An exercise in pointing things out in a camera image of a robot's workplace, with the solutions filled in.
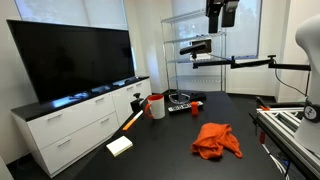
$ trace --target floor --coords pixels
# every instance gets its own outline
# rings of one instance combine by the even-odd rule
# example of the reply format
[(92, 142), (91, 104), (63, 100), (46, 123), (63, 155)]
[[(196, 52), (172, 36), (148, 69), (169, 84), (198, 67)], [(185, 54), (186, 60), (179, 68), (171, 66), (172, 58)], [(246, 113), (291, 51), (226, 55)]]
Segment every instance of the floor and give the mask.
[[(255, 114), (256, 107), (256, 96), (253, 95), (239, 95), (239, 94), (229, 94), (230, 98), (234, 102), (234, 105), (244, 117), (247, 119), (246, 122), (249, 127), (252, 127), (252, 135), (255, 136), (255, 126), (252, 123), (252, 119), (249, 116), (249, 113)], [(275, 102), (273, 97), (261, 97), (266, 103)], [(270, 152), (274, 155), (274, 157), (278, 157), (280, 153), (279, 149), (268, 139), (266, 138), (266, 145)], [(86, 164), (90, 161), (90, 159), (95, 155), (95, 153), (102, 147), (98, 147), (97, 149), (90, 152), (88, 155), (71, 165), (69, 168), (58, 174), (54, 177), (54, 180), (69, 180), (74, 179), (77, 174), (86, 166)], [(34, 162), (31, 155), (27, 155), (24, 158), (19, 159), (15, 163), (10, 164), (9, 170), (16, 180), (47, 180), (50, 179), (46, 173)], [(305, 179), (299, 171), (291, 165), (289, 171), (290, 180), (295, 179)]]

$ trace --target white robot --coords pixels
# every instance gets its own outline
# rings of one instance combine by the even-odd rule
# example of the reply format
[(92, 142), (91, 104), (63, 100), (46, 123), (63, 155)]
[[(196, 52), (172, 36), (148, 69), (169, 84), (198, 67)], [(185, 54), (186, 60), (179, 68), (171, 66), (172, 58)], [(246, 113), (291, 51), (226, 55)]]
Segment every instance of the white robot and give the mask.
[(320, 15), (299, 27), (296, 41), (308, 56), (312, 78), (304, 118), (294, 138), (307, 149), (320, 154)]

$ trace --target television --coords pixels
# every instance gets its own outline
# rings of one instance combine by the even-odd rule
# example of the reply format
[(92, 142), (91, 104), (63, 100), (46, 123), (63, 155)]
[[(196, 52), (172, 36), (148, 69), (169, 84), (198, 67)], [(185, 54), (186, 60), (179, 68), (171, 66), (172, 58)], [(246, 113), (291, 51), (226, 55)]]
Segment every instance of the television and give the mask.
[(127, 30), (7, 23), (40, 103), (134, 76)]

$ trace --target black cable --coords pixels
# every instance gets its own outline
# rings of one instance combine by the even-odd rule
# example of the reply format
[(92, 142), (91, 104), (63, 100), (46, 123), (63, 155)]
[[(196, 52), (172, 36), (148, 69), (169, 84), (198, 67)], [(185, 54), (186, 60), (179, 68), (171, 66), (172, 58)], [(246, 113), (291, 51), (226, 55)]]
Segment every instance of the black cable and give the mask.
[(285, 86), (287, 86), (287, 87), (289, 87), (289, 88), (292, 88), (292, 89), (298, 91), (300, 94), (302, 94), (302, 95), (304, 95), (305, 97), (307, 97), (307, 95), (304, 94), (303, 92), (301, 92), (299, 89), (297, 89), (297, 88), (295, 88), (295, 87), (292, 87), (292, 86), (284, 83), (283, 81), (281, 81), (281, 80), (279, 79), (279, 77), (278, 77), (278, 71), (277, 71), (277, 70), (278, 70), (278, 69), (275, 69), (275, 74), (276, 74), (276, 78), (278, 79), (278, 81), (279, 81), (280, 83), (282, 83), (283, 85), (285, 85)]
[(310, 80), (310, 71), (308, 72), (308, 77), (307, 77), (306, 94), (308, 94), (308, 89), (309, 89), (309, 80)]

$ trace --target white cabinet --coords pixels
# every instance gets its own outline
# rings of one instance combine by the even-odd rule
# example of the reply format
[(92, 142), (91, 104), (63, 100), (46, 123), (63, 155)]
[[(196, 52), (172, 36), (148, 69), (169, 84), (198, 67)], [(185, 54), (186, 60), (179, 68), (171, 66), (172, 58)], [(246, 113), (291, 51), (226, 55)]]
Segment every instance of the white cabinet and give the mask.
[(136, 99), (133, 96), (133, 94), (135, 93), (140, 93), (140, 97), (144, 99), (151, 95), (150, 80), (145, 79), (143, 81), (134, 83), (132, 85), (120, 88), (112, 92), (112, 97), (120, 126), (132, 114), (130, 102)]
[(36, 104), (12, 112), (33, 158), (54, 177), (119, 129), (132, 114), (137, 92), (151, 94), (149, 79), (59, 110)]
[(39, 149), (115, 111), (111, 93), (27, 122)]

